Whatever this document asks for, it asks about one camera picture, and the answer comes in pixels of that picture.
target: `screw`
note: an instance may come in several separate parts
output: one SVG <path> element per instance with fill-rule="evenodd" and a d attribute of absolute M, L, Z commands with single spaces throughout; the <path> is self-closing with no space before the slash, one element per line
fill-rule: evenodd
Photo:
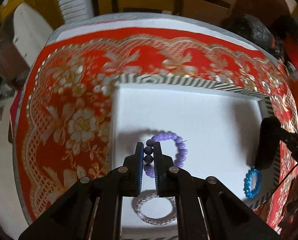
<path fill-rule="evenodd" d="M 82 184 L 88 184 L 90 182 L 90 178 L 88 176 L 84 176 L 80 179 Z"/>
<path fill-rule="evenodd" d="M 177 173 L 177 172 L 179 172 L 179 168 L 176 167 L 176 166 L 171 166 L 171 167 L 169 168 L 169 171 L 170 171 L 171 173 Z"/>
<path fill-rule="evenodd" d="M 209 183 L 209 184 L 216 184 L 217 183 L 217 179 L 215 178 L 215 177 L 208 177 L 207 178 L 207 182 Z"/>
<path fill-rule="evenodd" d="M 119 171 L 120 173 L 126 173 L 126 172 L 128 171 L 128 167 L 126 167 L 126 166 L 120 166 L 120 167 L 118 168 L 118 171 Z"/>

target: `purple bead bracelet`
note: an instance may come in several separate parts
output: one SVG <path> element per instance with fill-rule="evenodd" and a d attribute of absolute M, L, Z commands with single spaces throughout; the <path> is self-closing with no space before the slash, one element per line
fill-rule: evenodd
<path fill-rule="evenodd" d="M 154 168 L 151 165 L 153 162 L 153 145 L 155 142 L 174 140 L 176 146 L 178 148 L 178 153 L 176 154 L 176 159 L 174 160 L 174 166 L 178 168 L 182 168 L 184 166 L 184 161 L 186 160 L 186 155 L 188 154 L 188 150 L 186 149 L 186 145 L 183 142 L 182 137 L 177 136 L 175 133 L 167 132 L 167 133 L 159 133 L 155 136 L 152 136 L 151 139 L 146 141 L 146 147 L 144 148 L 145 157 L 143 158 L 146 163 L 143 166 L 143 170 L 147 174 L 147 176 L 154 178 Z"/>

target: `red patterned cloth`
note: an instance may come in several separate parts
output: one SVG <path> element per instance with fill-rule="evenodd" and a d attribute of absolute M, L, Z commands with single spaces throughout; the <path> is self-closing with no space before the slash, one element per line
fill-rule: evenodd
<path fill-rule="evenodd" d="M 260 51 L 169 29 L 124 28 L 64 40 L 40 53 L 18 119 L 15 169 L 29 220 L 81 176 L 108 172 L 111 95 L 122 73 L 187 75 L 256 90 L 270 96 L 283 127 L 297 131 L 291 92 Z M 280 148 L 282 179 L 294 160 L 285 145 Z M 291 179 L 271 200 L 271 227 L 281 219 Z"/>

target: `silver chain bracelet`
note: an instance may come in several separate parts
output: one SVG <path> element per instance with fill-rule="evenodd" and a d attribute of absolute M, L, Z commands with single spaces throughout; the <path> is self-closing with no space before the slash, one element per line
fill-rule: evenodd
<path fill-rule="evenodd" d="M 166 215 L 165 217 L 162 218 L 150 218 L 145 216 L 142 212 L 141 212 L 141 207 L 144 203 L 148 202 L 149 200 L 152 200 L 154 198 L 159 197 L 156 193 L 152 193 L 149 194 L 145 197 L 139 198 L 136 202 L 136 208 L 134 208 L 134 211 L 136 212 L 136 214 L 138 215 L 138 217 L 151 225 L 155 225 L 155 226 L 162 226 L 162 225 L 166 225 L 171 223 L 172 221 L 175 221 L 177 219 L 177 208 L 176 208 L 176 201 L 174 197 L 165 197 L 165 199 L 169 200 L 171 205 L 172 205 L 172 211 L 170 214 Z"/>

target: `bracelet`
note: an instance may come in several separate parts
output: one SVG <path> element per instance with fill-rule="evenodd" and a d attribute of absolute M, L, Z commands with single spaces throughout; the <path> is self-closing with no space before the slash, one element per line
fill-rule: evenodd
<path fill-rule="evenodd" d="M 144 203 L 148 202 L 149 200 L 152 200 L 154 198 L 159 197 L 157 193 L 149 194 L 145 197 L 139 198 L 137 200 L 136 206 L 133 208 L 133 210 L 136 212 L 137 216 L 144 222 L 148 224 L 152 224 L 155 226 L 162 226 L 171 223 L 172 221 L 175 221 L 177 219 L 177 207 L 176 207 L 176 201 L 174 197 L 165 197 L 167 200 L 170 201 L 172 205 L 172 211 L 169 215 L 166 215 L 163 218 L 150 218 L 145 216 L 141 212 L 141 207 Z"/>
<path fill-rule="evenodd" d="M 184 161 L 186 160 L 186 155 L 188 154 L 188 150 L 186 149 L 186 145 L 183 142 L 182 137 L 177 136 L 175 133 L 167 132 L 167 133 L 159 133 L 155 136 L 152 136 L 151 139 L 146 141 L 146 147 L 144 148 L 143 152 L 146 156 L 143 158 L 144 162 L 146 163 L 143 166 L 143 170 L 145 171 L 146 175 L 154 178 L 154 169 L 151 163 L 153 162 L 153 145 L 155 142 L 160 141 L 167 141 L 167 140 L 174 140 L 176 146 L 178 148 L 178 153 L 176 154 L 176 160 L 174 160 L 174 166 L 178 168 L 182 168 L 184 166 Z"/>
<path fill-rule="evenodd" d="M 253 190 L 250 189 L 251 185 L 251 178 L 257 174 L 257 182 L 256 186 Z M 251 170 L 248 171 L 246 178 L 244 179 L 244 188 L 243 190 L 245 191 L 245 195 L 247 198 L 253 198 L 255 195 L 258 194 L 260 190 L 260 186 L 262 184 L 262 172 L 258 169 L 251 168 Z"/>

